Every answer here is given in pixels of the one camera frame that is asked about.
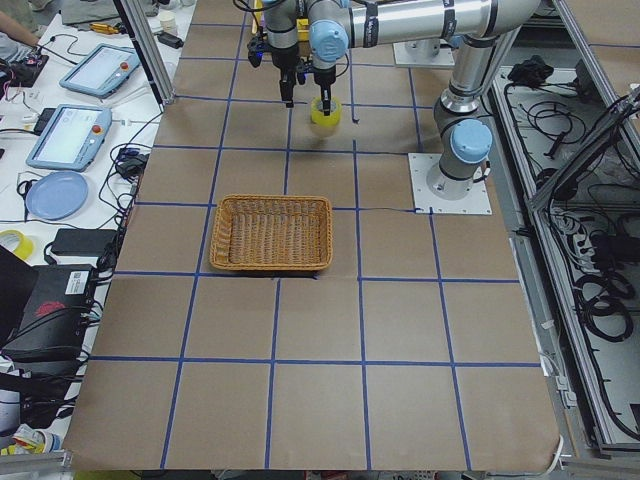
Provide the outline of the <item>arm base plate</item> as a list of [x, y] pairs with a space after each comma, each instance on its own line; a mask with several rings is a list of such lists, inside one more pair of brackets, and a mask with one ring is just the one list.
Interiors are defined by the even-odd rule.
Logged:
[[478, 166], [471, 179], [452, 180], [441, 172], [440, 158], [438, 153], [408, 154], [414, 210], [421, 214], [491, 215], [482, 168]]
[[393, 44], [398, 67], [451, 70], [455, 65], [451, 46], [440, 39], [421, 39]]

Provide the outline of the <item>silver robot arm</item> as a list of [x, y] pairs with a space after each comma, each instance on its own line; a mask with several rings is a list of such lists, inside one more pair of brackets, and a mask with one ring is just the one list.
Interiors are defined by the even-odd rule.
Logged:
[[336, 81], [336, 63], [345, 55], [350, 45], [343, 21], [348, 7], [348, 1], [304, 2], [304, 13], [309, 21], [314, 81], [320, 88], [322, 113], [325, 117], [331, 114], [331, 86]]
[[442, 175], [454, 183], [473, 177], [477, 160], [454, 145], [477, 127], [479, 98], [504, 58], [504, 34], [512, 35], [536, 11], [535, 1], [265, 1], [263, 23], [249, 41], [248, 59], [259, 66], [270, 54], [280, 71], [282, 101], [293, 107], [293, 90], [312, 74], [320, 88], [320, 116], [337, 111], [331, 87], [336, 63], [348, 50], [416, 40], [462, 43], [448, 87], [434, 107], [444, 155]]

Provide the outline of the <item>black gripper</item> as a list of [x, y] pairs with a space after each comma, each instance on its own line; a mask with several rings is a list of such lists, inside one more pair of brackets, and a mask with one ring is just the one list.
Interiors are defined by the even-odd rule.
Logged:
[[296, 68], [300, 60], [298, 47], [271, 48], [273, 64], [280, 70], [279, 91], [286, 108], [294, 107], [293, 93], [296, 86]]
[[313, 67], [314, 82], [321, 88], [321, 111], [330, 114], [332, 109], [332, 96], [330, 87], [335, 83], [335, 67]]

